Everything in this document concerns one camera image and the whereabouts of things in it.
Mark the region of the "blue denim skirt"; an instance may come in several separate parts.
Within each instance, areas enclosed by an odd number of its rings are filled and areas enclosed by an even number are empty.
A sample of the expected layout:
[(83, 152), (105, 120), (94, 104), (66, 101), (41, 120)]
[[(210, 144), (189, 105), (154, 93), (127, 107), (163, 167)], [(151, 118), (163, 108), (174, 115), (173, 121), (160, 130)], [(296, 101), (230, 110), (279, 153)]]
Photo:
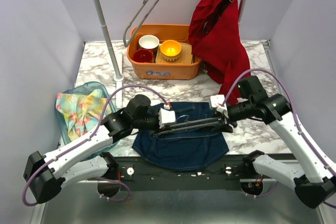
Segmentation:
[(161, 135), (140, 131), (132, 148), (146, 161), (179, 172), (205, 169), (229, 151), (222, 132), (205, 127)]

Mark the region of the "floral cloth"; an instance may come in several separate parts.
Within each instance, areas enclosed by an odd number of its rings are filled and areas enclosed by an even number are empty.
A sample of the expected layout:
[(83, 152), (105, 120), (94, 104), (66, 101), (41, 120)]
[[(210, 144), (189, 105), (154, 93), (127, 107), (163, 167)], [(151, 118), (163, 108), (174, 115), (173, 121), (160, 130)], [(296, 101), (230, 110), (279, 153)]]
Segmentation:
[(106, 100), (100, 89), (95, 89), (88, 95), (57, 94), (55, 107), (65, 120), (66, 132), (71, 141), (96, 127)]

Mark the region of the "red skirt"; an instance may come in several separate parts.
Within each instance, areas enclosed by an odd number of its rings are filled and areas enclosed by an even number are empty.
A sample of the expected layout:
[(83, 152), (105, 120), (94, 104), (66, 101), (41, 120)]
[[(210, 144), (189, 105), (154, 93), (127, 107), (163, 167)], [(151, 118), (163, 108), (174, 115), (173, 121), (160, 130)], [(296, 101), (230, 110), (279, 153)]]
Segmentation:
[(207, 74), (226, 95), (236, 78), (250, 69), (240, 41), (238, 0), (200, 0), (188, 30), (192, 54), (205, 63)]

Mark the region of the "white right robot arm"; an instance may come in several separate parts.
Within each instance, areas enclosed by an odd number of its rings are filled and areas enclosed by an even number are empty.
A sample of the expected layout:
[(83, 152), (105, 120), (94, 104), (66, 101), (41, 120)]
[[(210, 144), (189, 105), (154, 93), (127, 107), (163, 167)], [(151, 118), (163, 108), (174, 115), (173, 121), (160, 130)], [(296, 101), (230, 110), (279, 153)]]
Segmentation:
[(211, 97), (211, 108), (225, 122), (262, 120), (285, 142), (301, 167), (294, 168), (264, 152), (253, 151), (232, 172), (249, 178), (270, 177), (293, 189), (307, 207), (317, 208), (335, 193), (335, 163), (304, 129), (283, 95), (269, 97), (256, 76), (240, 80), (237, 86), (244, 102), (227, 106), (223, 95), (215, 95)]

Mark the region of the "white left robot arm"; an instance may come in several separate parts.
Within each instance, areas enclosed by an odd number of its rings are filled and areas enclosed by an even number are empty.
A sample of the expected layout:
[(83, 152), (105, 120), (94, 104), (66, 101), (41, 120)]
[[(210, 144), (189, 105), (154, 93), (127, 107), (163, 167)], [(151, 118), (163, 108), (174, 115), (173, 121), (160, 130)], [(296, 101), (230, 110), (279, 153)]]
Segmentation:
[(23, 203), (31, 205), (26, 199), (28, 191), (36, 204), (42, 204), (72, 183), (95, 177), (112, 179), (116, 163), (104, 148), (129, 136), (134, 129), (158, 130), (160, 116), (160, 109), (151, 106), (147, 96), (138, 94), (125, 108), (103, 116), (92, 130), (72, 143), (44, 155), (39, 151), (31, 153), (23, 174)]

